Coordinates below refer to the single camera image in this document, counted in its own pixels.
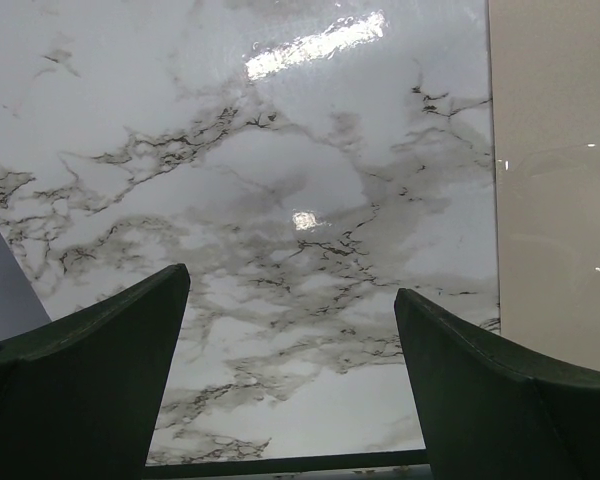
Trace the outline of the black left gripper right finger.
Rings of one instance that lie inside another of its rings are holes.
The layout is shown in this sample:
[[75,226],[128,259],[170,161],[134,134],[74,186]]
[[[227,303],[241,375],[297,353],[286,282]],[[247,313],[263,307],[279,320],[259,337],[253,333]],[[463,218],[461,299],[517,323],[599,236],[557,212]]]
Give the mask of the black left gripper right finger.
[[436,479],[600,479],[600,372],[479,328],[411,289],[394,302]]

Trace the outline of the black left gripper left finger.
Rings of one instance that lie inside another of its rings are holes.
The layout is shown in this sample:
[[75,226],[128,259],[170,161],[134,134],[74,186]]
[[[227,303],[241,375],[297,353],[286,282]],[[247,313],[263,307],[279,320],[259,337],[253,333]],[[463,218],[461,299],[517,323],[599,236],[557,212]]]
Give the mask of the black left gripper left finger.
[[188,294],[174,264],[0,341],[0,479],[140,478]]

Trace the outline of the beige paper folder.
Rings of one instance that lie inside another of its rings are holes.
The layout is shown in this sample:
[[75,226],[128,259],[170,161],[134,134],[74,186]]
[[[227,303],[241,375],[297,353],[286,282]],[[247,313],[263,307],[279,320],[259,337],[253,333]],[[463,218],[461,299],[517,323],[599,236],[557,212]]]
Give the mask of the beige paper folder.
[[502,332],[600,370],[600,1],[488,13]]

